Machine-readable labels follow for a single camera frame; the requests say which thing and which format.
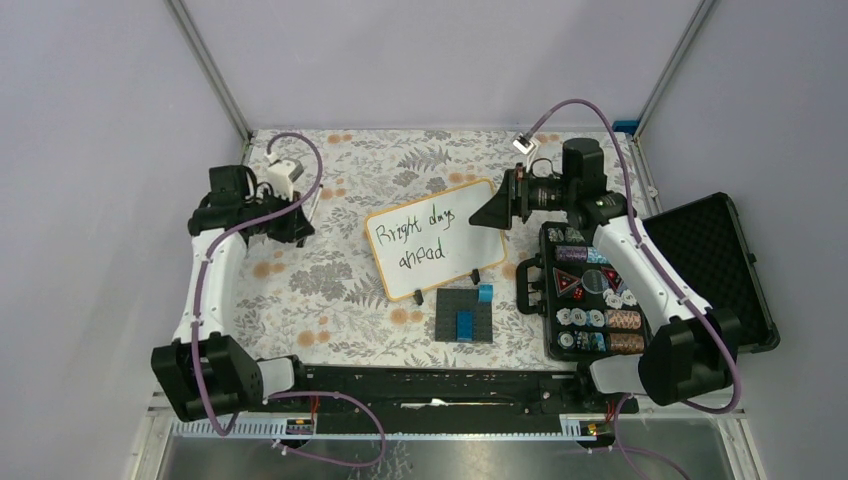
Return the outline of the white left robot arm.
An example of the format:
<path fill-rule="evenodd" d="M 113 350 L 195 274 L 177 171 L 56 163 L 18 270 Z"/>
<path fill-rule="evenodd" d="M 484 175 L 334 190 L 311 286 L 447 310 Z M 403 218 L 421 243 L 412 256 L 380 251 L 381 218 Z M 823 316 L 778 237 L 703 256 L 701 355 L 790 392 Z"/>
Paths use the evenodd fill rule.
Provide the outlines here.
<path fill-rule="evenodd" d="M 151 368 L 183 422 L 214 421 L 261 405 L 270 394 L 288 411 L 309 401 L 310 385 L 295 360 L 256 360 L 233 337 L 237 275 L 255 236 L 296 244 L 314 234 L 294 183 L 297 161 L 278 160 L 263 182 L 244 165 L 214 167 L 209 192 L 187 222 L 192 271 L 186 304 L 169 344 Z"/>

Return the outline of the yellow framed whiteboard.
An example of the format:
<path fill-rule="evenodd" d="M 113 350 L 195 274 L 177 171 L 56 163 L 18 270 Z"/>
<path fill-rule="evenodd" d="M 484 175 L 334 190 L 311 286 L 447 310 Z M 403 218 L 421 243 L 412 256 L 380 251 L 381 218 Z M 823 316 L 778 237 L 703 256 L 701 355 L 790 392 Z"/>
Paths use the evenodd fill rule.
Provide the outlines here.
<path fill-rule="evenodd" d="M 469 223 L 494 193 L 493 182 L 481 178 L 366 217 L 365 233 L 390 301 L 440 287 L 507 258 L 501 230 Z"/>

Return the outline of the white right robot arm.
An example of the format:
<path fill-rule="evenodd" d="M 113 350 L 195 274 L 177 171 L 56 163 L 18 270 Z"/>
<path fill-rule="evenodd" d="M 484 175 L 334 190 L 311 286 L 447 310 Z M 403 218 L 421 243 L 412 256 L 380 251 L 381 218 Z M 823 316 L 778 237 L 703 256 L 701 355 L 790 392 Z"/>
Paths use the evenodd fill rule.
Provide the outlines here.
<path fill-rule="evenodd" d="M 579 407 L 597 412 L 613 394 L 632 394 L 710 414 L 736 409 L 742 394 L 736 364 L 739 319 L 729 309 L 712 307 L 657 252 L 635 215 L 631 192 L 608 189 L 598 141 L 565 141 L 559 175 L 538 177 L 523 164 L 507 170 L 497 192 L 469 222 L 509 230 L 514 218 L 527 221 L 534 211 L 566 212 L 570 226 L 635 295 L 653 334 L 639 354 L 590 362 L 586 377 L 573 386 Z"/>

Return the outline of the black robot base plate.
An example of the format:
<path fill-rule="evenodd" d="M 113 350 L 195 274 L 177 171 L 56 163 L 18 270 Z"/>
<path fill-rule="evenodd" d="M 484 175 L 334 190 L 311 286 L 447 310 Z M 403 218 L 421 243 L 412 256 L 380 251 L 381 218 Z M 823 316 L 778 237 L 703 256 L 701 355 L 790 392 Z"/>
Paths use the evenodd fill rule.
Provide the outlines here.
<path fill-rule="evenodd" d="M 601 394 L 587 375 L 566 371 L 414 369 L 306 364 L 297 370 L 293 399 L 257 399 L 248 412 L 307 413 L 302 395 L 322 391 L 320 434 L 555 434 L 561 416 L 602 422 L 636 401 Z"/>

